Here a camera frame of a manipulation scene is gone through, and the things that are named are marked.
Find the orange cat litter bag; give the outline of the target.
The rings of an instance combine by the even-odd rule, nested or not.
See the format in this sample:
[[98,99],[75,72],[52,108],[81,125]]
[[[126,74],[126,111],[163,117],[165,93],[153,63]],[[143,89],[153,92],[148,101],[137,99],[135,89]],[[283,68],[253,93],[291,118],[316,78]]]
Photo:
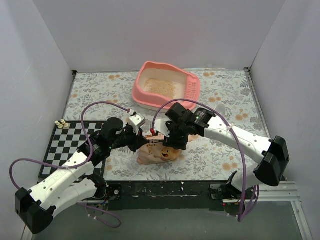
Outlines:
[[[147,140],[164,140],[164,136],[146,135]],[[137,163],[141,165],[155,165],[175,161],[185,150],[166,147],[163,144],[146,144],[138,151]]]

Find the pink cat litter box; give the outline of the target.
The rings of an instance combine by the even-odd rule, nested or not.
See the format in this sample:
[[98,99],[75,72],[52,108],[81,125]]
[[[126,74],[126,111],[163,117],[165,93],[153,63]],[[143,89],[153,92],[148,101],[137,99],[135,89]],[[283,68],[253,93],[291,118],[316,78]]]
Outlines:
[[168,63],[146,61],[134,82],[132,98],[139,106],[156,111],[174,99],[198,101],[200,92],[195,74]]

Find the clear plastic litter scoop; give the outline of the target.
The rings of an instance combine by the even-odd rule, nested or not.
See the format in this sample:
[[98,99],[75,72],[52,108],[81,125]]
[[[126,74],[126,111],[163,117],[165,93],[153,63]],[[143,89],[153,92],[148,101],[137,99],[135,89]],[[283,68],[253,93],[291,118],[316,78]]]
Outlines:
[[223,117],[226,116],[226,107],[224,104],[220,103],[216,106],[215,110],[222,115]]

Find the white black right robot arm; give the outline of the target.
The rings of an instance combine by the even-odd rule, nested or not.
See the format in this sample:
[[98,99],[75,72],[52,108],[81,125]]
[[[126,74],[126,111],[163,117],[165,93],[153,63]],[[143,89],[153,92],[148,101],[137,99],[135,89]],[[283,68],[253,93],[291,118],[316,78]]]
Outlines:
[[225,186],[218,190],[225,198],[237,199],[247,189],[264,184],[277,187],[290,161],[286,140],[258,136],[239,127],[231,126],[224,117],[213,110],[200,107],[195,112],[176,102],[165,114],[168,121],[155,120],[153,128],[164,135],[163,145],[184,150],[190,135],[221,142],[239,150],[242,158],[249,157],[256,164],[235,171]]

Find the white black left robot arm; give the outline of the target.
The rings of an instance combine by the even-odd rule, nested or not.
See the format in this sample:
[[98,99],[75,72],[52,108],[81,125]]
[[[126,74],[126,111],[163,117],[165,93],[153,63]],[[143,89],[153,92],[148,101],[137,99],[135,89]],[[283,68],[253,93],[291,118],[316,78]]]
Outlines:
[[88,198],[103,199],[108,190],[103,177],[92,174],[77,181],[106,160],[112,150],[128,147],[136,152],[147,144],[141,128],[145,122],[138,114],[131,116],[127,124],[119,118],[109,118],[45,180],[30,189],[19,188],[15,193],[15,211],[28,229],[39,234],[65,209]]

